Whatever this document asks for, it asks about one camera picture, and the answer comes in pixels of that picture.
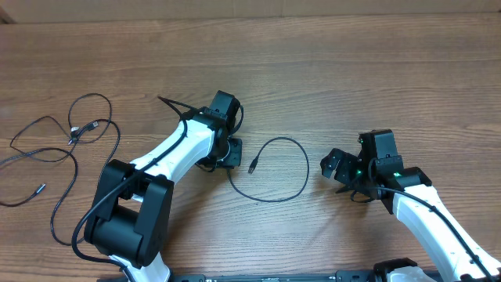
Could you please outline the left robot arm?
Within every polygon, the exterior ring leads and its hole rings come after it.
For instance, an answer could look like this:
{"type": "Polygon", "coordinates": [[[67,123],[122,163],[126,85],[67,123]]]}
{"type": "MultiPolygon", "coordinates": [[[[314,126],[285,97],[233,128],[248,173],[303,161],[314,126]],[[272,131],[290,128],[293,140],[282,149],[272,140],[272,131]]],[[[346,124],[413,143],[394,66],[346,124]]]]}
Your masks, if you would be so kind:
{"type": "Polygon", "coordinates": [[[207,107],[190,107],[176,130],[148,154],[105,165],[89,211],[74,233],[114,264],[122,281],[168,281],[161,258],[174,185],[196,165],[209,172],[240,166],[242,141],[234,138],[243,106],[233,95],[215,94],[207,107]]]}

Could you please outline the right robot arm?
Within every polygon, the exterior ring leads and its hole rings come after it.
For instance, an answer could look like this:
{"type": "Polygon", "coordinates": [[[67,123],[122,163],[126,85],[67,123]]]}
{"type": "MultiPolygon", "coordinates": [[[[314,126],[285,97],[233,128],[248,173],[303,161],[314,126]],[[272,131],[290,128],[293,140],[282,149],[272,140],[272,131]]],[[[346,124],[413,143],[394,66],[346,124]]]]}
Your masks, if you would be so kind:
{"type": "Polygon", "coordinates": [[[381,201],[418,240],[444,281],[500,279],[499,260],[455,220],[427,175],[405,167],[392,130],[364,132],[359,143],[357,155],[334,148],[320,162],[323,176],[342,183],[340,193],[381,201]]]}

